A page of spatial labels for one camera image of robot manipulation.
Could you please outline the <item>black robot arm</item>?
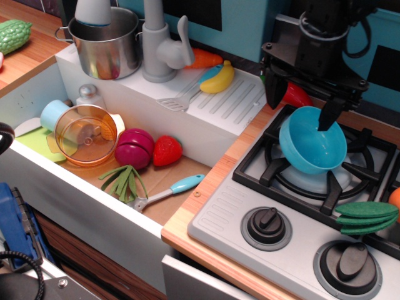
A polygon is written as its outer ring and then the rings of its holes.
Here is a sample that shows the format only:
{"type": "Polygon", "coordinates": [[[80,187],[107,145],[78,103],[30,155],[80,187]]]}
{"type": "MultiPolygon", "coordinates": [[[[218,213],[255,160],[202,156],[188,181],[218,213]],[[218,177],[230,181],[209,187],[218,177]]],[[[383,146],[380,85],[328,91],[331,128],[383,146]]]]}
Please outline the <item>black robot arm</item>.
{"type": "Polygon", "coordinates": [[[319,131],[327,131],[343,111],[355,110],[369,83],[353,71],[343,57],[357,59],[371,46],[367,17],[376,12],[375,1],[308,1],[298,26],[296,45],[263,44],[261,70],[268,105],[275,109],[293,83],[326,101],[318,119],[319,131]],[[366,45],[350,53],[347,47],[351,27],[361,24],[366,45]]]}

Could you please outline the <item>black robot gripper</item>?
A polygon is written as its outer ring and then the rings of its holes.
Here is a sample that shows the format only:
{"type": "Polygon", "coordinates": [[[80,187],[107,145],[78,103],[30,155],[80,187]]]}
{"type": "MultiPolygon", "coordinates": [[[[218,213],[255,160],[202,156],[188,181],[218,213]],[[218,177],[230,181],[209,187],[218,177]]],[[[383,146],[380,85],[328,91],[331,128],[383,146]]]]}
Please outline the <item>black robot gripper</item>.
{"type": "Polygon", "coordinates": [[[316,16],[305,12],[298,21],[297,44],[267,42],[263,44],[266,101],[276,109],[286,94],[288,83],[326,101],[318,119],[318,131],[327,131],[345,109],[359,107],[368,82],[355,73],[343,59],[364,56],[369,47],[350,53],[347,38],[352,26],[361,24],[369,31],[366,16],[355,14],[342,23],[342,28],[323,26],[316,16]]]}

